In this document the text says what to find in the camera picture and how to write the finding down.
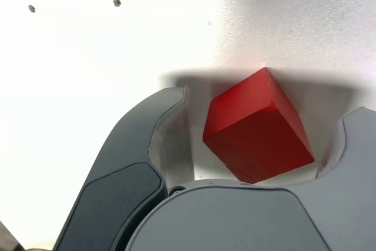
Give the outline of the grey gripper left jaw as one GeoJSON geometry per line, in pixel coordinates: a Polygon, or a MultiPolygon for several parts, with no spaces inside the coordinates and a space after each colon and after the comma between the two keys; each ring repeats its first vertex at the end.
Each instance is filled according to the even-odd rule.
{"type": "Polygon", "coordinates": [[[189,90],[141,101],[105,140],[54,245],[55,250],[124,250],[169,190],[194,179],[189,90]]]}

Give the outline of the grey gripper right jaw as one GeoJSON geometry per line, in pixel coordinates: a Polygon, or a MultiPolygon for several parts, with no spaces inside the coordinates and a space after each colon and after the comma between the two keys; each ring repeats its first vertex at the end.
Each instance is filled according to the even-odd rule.
{"type": "Polygon", "coordinates": [[[375,112],[338,125],[314,180],[283,186],[203,186],[159,204],[127,250],[374,250],[375,112]]]}

